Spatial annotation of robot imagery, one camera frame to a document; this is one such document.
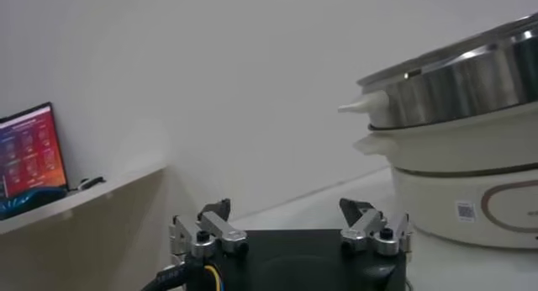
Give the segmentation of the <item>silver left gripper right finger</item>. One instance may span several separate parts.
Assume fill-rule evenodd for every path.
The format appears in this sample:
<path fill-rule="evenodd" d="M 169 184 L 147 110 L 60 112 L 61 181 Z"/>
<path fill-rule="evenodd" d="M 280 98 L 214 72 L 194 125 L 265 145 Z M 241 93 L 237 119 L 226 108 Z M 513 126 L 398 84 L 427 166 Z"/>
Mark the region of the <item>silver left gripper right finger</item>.
<path fill-rule="evenodd" d="M 387 217 L 371 203 L 341 198 L 340 210 L 347 226 L 340 231 L 344 253 L 355 255 L 373 250 L 379 256 L 396 256 L 412 251 L 412 229 L 409 215 L 397 212 Z"/>

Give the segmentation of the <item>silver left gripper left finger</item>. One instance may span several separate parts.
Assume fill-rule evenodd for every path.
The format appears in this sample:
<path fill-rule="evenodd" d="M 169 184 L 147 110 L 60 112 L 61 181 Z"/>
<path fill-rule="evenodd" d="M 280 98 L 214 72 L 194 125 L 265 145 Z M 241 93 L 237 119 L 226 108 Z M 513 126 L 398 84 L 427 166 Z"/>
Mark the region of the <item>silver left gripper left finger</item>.
<path fill-rule="evenodd" d="M 230 213 L 231 200 L 224 198 L 206 204 L 196 216 L 173 216 L 169 225 L 171 263 L 180 264 L 188 258 L 207 260 L 217 252 L 244 258 L 248 235 L 229 223 Z"/>

